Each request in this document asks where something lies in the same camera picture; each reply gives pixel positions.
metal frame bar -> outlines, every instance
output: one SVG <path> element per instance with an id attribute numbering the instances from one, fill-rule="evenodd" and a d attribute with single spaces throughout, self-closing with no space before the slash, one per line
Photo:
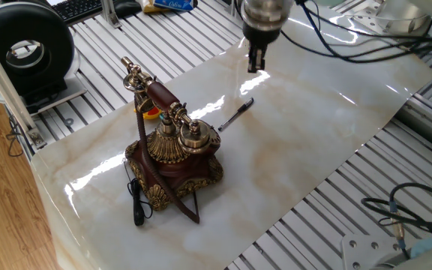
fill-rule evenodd
<path id="1" fill-rule="evenodd" d="M 29 115 L 26 106 L 23 104 L 18 95 L 13 83 L 11 83 L 8 75 L 0 63 L 0 93 L 6 101 L 7 107 L 14 115 L 22 131 L 28 134 L 30 140 L 34 143 L 37 149 L 46 145 L 32 117 Z"/>

pen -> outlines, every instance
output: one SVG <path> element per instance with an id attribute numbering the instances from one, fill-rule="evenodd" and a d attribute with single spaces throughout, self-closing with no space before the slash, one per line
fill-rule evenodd
<path id="1" fill-rule="evenodd" d="M 231 118 L 229 118 L 227 121 L 225 121 L 220 127 L 218 127 L 217 129 L 219 131 L 223 131 L 223 129 L 225 129 L 229 124 L 231 124 L 234 119 L 236 119 L 239 115 L 241 115 L 243 112 L 245 112 L 249 107 L 251 107 L 251 105 L 253 105 L 254 103 L 254 99 L 250 98 L 248 101 L 246 101 L 246 103 L 244 103 L 241 107 L 239 107 L 238 111 L 233 114 L 231 116 Z"/>

ornate gold telephone base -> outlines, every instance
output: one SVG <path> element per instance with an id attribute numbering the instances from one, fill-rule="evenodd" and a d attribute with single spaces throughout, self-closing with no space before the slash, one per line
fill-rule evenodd
<path id="1" fill-rule="evenodd" d="M 170 203 L 191 220 L 200 222 L 181 198 L 223 178 L 223 167 L 215 157 L 221 145 L 218 132 L 199 119 L 191 119 L 185 104 L 155 78 L 141 71 L 128 58 L 124 87 L 134 93 L 140 141 L 126 148 L 126 158 L 149 204 L 155 211 Z M 156 130 L 146 136 L 143 113 L 154 107 L 163 113 Z"/>

